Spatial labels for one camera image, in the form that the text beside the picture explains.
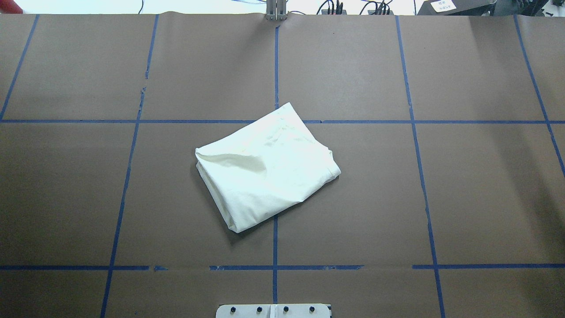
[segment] white bracket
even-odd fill
[[[266,18],[269,21],[286,20],[286,0],[266,0]]]
[[[221,305],[216,318],[331,318],[327,304]]]

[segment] red object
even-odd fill
[[[22,14],[24,11],[18,6],[14,0],[0,0],[0,12],[2,13],[19,13]]]

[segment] sticker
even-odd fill
[[[457,7],[453,4],[453,1],[451,0],[435,1],[431,2],[430,5],[432,5],[433,9],[436,10],[436,12],[445,12],[457,9]]]

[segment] folded white towel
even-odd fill
[[[303,202],[341,174],[332,151],[314,139],[290,103],[196,148],[196,158],[225,223],[236,233]]]

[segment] fabric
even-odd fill
[[[332,151],[290,103],[195,153],[200,176],[236,233],[303,202],[341,174]]]

